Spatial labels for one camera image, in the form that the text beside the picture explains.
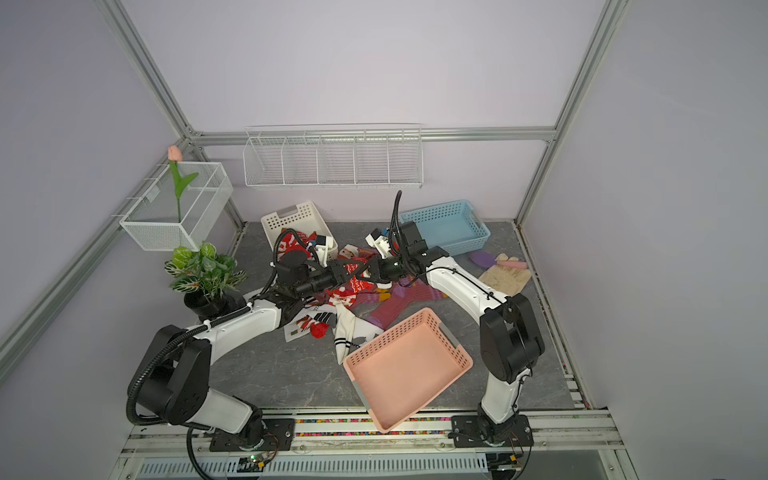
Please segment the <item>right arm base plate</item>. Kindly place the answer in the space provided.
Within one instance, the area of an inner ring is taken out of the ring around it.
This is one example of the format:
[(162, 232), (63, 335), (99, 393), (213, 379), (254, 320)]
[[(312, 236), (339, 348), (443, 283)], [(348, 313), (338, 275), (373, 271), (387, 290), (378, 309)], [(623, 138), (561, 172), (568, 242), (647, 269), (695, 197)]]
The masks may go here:
[(494, 423), (484, 413), (455, 415), (447, 434), (457, 448), (532, 447), (533, 431), (527, 416), (512, 415), (501, 424)]

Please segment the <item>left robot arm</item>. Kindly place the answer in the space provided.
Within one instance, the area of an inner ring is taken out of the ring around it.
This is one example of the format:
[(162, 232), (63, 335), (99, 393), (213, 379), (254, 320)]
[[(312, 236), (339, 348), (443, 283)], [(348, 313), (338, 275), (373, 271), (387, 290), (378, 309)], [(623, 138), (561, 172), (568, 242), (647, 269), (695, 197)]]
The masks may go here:
[(128, 385), (125, 412), (129, 422), (135, 426), (169, 424), (190, 431), (221, 431), (252, 449), (259, 448), (272, 434), (259, 407), (210, 387), (211, 366), (249, 340), (287, 325), (315, 294), (352, 277), (341, 261), (322, 266), (317, 244), (305, 242), (293, 229), (281, 232), (275, 243), (280, 244), (288, 234), (301, 246), (305, 261), (321, 272), (305, 275), (299, 283), (280, 283), (282, 275), (301, 268), (296, 252), (280, 254), (275, 250), (269, 281), (241, 308), (189, 329), (174, 325), (160, 329)]

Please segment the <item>pink purple yellow sock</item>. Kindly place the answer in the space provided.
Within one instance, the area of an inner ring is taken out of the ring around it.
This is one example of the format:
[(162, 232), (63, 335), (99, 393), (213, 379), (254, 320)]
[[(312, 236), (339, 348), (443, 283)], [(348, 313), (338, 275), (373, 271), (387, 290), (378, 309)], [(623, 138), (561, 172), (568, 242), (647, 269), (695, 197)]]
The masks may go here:
[(367, 321), (382, 330), (387, 330), (411, 304), (441, 300), (446, 297), (441, 291), (417, 280), (407, 287), (396, 284), (390, 290), (390, 297), (382, 302)]

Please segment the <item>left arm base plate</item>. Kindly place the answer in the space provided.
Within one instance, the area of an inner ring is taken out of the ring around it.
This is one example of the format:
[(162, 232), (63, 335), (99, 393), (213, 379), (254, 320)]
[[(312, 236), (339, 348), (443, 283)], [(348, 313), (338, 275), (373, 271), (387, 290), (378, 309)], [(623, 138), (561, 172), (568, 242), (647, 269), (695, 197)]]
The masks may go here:
[(294, 439), (296, 421), (287, 417), (267, 417), (250, 422), (237, 434), (216, 430), (211, 452), (288, 451)]

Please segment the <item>red white striped sock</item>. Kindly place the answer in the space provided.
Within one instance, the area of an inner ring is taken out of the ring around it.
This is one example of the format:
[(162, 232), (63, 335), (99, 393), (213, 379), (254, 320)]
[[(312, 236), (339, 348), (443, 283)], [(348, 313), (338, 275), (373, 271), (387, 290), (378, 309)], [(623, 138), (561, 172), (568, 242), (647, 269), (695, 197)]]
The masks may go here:
[(278, 258), (281, 258), (285, 253), (291, 251), (300, 251), (307, 257), (311, 257), (312, 253), (308, 250), (308, 247), (313, 246), (316, 239), (316, 232), (312, 232), (310, 235), (306, 235), (303, 232), (297, 232), (294, 234), (284, 231), (281, 233), (281, 238), (278, 242)]

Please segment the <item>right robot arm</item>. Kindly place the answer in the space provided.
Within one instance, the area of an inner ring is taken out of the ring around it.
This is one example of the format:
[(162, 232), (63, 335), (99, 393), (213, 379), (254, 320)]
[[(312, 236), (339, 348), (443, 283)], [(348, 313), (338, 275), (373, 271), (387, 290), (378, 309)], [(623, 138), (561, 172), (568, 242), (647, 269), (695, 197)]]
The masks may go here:
[(403, 288), (423, 282), (459, 305), (479, 327), (483, 364), (489, 372), (477, 426), (466, 438), (500, 446), (527, 421), (518, 402), (525, 382), (545, 351), (531, 302), (505, 295), (472, 276), (439, 246), (430, 247), (414, 222), (401, 222), (402, 192), (396, 193), (386, 235), (386, 254), (369, 268), (372, 280)]

